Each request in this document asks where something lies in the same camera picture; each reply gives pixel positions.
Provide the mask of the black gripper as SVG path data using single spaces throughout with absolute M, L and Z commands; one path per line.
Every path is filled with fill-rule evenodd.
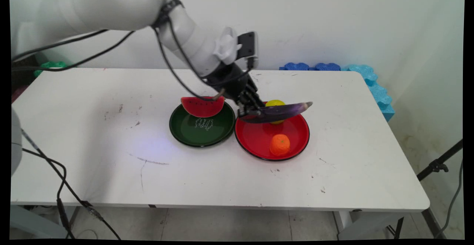
M 207 84 L 216 91 L 224 90 L 224 97 L 237 103 L 238 116 L 259 116 L 260 108 L 265 107 L 257 94 L 258 89 L 251 76 L 237 64 L 223 63 L 206 76 Z

